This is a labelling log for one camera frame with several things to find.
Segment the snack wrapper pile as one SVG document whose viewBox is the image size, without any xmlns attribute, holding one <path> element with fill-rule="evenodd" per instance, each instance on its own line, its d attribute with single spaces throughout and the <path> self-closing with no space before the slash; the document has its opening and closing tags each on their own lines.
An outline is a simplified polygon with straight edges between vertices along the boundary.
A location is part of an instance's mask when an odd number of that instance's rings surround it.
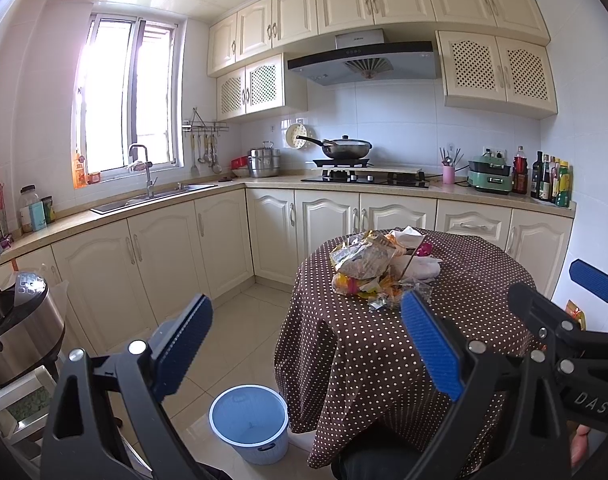
<svg viewBox="0 0 608 480">
<path fill-rule="evenodd" d="M 330 254 L 333 292 L 365 300 L 372 311 L 396 308 L 409 290 L 430 286 L 441 274 L 426 236 L 412 226 L 352 235 Z"/>
</svg>

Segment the light blue trash bin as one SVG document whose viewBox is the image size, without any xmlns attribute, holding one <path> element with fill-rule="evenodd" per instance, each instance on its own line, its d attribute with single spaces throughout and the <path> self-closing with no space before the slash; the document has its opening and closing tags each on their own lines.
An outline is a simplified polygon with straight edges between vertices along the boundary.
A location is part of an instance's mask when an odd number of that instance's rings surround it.
<svg viewBox="0 0 608 480">
<path fill-rule="evenodd" d="M 287 454 L 287 404 L 262 385 L 232 387 L 214 400 L 208 412 L 212 432 L 247 463 L 268 466 Z"/>
</svg>

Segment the kitchen window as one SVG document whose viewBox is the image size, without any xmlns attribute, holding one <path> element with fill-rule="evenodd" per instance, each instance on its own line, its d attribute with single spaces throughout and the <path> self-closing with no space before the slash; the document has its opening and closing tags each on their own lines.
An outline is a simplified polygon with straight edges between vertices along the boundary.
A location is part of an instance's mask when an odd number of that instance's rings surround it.
<svg viewBox="0 0 608 480">
<path fill-rule="evenodd" d="M 181 162 L 182 31 L 153 16 L 93 13 L 75 79 L 72 168 L 98 183 L 127 174 L 129 145 L 153 167 Z"/>
</svg>

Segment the green yellow bottle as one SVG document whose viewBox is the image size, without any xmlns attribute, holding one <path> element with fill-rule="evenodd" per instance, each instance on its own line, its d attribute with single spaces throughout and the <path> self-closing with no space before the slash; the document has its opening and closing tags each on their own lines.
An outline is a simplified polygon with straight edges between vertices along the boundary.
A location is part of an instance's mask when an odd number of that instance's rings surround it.
<svg viewBox="0 0 608 480">
<path fill-rule="evenodd" d="M 570 202 L 570 168 L 566 160 L 562 160 L 558 170 L 558 192 L 556 205 L 566 208 Z"/>
</svg>

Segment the brown polka dot tablecloth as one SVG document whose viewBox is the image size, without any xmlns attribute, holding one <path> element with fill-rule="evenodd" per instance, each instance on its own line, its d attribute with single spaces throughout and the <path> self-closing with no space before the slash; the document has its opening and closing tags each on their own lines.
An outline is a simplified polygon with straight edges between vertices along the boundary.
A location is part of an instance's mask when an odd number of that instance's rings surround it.
<svg viewBox="0 0 608 480">
<path fill-rule="evenodd" d="M 525 356 L 534 336 L 511 314 L 511 285 L 535 284 L 524 266 L 478 236 L 426 231 L 441 272 L 430 306 L 462 335 L 490 350 Z M 327 240 L 298 267 L 275 352 L 275 376 L 287 402 L 290 430 L 315 438 L 307 463 L 331 464 L 375 422 L 422 452 L 450 408 L 427 374 L 398 309 L 371 311 L 366 300 L 332 289 Z"/>
</svg>

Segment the stainless steel sink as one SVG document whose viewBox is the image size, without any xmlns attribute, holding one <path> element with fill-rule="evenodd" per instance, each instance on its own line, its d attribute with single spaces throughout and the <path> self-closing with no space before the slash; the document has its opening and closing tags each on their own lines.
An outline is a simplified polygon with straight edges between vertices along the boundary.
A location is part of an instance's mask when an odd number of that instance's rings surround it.
<svg viewBox="0 0 608 480">
<path fill-rule="evenodd" d="M 111 214 L 112 212 L 123 210 L 129 207 L 139 206 L 142 204 L 148 204 L 158 202 L 159 200 L 165 200 L 165 198 L 181 196 L 194 192 L 208 190 L 208 188 L 215 188 L 215 184 L 180 184 L 177 188 L 165 192 L 154 192 L 152 196 L 146 194 L 137 195 L 127 200 L 115 200 L 115 202 L 103 204 L 91 208 L 91 211 L 95 214 Z"/>
</svg>

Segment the chrome sink faucet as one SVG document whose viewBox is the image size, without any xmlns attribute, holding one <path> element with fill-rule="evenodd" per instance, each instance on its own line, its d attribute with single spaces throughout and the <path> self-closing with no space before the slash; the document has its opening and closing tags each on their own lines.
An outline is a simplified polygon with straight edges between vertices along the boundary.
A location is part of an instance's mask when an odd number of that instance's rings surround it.
<svg viewBox="0 0 608 480">
<path fill-rule="evenodd" d="M 136 155 L 136 152 L 139 150 L 144 151 L 144 159 L 134 157 L 134 155 Z M 131 162 L 129 162 L 127 169 L 131 172 L 144 172 L 146 177 L 145 196 L 147 198 L 153 198 L 156 179 L 152 177 L 153 162 L 151 162 L 151 160 L 148 158 L 147 147 L 142 143 L 130 144 L 128 154 L 131 158 Z"/>
</svg>

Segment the green electric grill appliance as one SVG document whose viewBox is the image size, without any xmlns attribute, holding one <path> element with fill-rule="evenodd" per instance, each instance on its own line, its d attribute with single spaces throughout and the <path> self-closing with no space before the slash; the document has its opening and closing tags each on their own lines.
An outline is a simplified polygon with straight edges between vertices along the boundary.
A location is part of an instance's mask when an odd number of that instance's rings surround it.
<svg viewBox="0 0 608 480">
<path fill-rule="evenodd" d="M 512 191 L 511 167 L 493 153 L 473 157 L 468 163 L 468 185 L 475 190 L 509 194 Z"/>
</svg>

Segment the white rolling cart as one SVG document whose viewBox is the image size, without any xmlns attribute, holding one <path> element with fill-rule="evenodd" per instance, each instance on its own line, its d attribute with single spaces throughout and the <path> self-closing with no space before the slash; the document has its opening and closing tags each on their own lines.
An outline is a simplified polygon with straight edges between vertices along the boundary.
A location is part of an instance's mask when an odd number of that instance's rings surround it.
<svg viewBox="0 0 608 480">
<path fill-rule="evenodd" d="M 55 386 L 46 367 L 39 366 L 0 389 L 0 438 L 36 466 Z"/>
</svg>

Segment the teal box on counter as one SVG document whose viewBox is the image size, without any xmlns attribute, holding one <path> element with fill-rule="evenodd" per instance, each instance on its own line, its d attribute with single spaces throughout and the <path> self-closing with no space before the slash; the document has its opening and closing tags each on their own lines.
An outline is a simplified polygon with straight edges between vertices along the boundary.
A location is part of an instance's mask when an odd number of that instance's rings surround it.
<svg viewBox="0 0 608 480">
<path fill-rule="evenodd" d="M 48 222 L 46 222 L 46 214 L 44 213 L 43 203 L 41 200 L 29 206 L 29 214 L 31 229 L 34 232 L 46 229 Z"/>
</svg>

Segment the black gas stove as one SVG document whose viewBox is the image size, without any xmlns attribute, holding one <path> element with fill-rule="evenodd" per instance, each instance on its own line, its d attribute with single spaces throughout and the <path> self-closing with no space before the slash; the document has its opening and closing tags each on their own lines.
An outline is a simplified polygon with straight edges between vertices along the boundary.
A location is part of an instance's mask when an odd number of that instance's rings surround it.
<svg viewBox="0 0 608 480">
<path fill-rule="evenodd" d="M 303 182 L 429 187 L 422 169 L 373 166 L 368 158 L 337 162 L 331 159 L 316 159 L 315 165 L 320 169 L 320 174 L 317 177 L 305 177 Z"/>
</svg>

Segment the clear jar with lid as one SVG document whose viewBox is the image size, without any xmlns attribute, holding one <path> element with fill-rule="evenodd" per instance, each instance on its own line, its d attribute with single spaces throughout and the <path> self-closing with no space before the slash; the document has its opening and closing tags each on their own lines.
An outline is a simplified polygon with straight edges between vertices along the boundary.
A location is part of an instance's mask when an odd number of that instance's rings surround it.
<svg viewBox="0 0 608 480">
<path fill-rule="evenodd" d="M 33 204 L 38 203 L 39 200 L 40 197 L 34 184 L 25 185 L 20 189 L 18 211 L 20 226 L 22 227 L 23 233 L 30 233 L 32 231 L 30 207 Z"/>
</svg>

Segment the hanging utensil rack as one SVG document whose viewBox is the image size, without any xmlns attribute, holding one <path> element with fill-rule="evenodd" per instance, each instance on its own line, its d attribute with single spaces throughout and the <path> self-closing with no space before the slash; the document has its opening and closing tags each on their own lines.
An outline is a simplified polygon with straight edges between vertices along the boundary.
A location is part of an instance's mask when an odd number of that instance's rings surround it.
<svg viewBox="0 0 608 480">
<path fill-rule="evenodd" d="M 228 130 L 226 122 L 206 122 L 197 107 L 192 108 L 189 119 L 182 120 L 181 132 L 189 143 L 189 163 L 193 177 L 201 174 L 202 167 L 207 167 L 215 176 L 223 174 L 223 166 L 218 158 L 218 139 L 221 133 Z"/>
</svg>

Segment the grey range hood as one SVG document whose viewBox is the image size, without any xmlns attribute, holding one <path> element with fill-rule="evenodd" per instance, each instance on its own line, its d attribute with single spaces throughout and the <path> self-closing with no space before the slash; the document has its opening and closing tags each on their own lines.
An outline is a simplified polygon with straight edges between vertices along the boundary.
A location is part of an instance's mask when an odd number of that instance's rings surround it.
<svg viewBox="0 0 608 480">
<path fill-rule="evenodd" d="M 431 41 L 386 41 L 381 29 L 336 36 L 334 50 L 291 58 L 287 69 L 321 86 L 438 77 Z"/>
</svg>

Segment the orange packet on wall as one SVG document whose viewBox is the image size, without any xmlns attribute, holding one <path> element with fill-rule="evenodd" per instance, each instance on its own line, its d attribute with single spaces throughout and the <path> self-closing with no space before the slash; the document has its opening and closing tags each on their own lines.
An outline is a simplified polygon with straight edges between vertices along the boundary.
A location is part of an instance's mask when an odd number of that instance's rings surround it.
<svg viewBox="0 0 608 480">
<path fill-rule="evenodd" d="M 573 318 L 578 324 L 580 324 L 581 330 L 586 330 L 586 316 L 584 311 L 572 300 L 566 303 L 566 313 Z"/>
</svg>

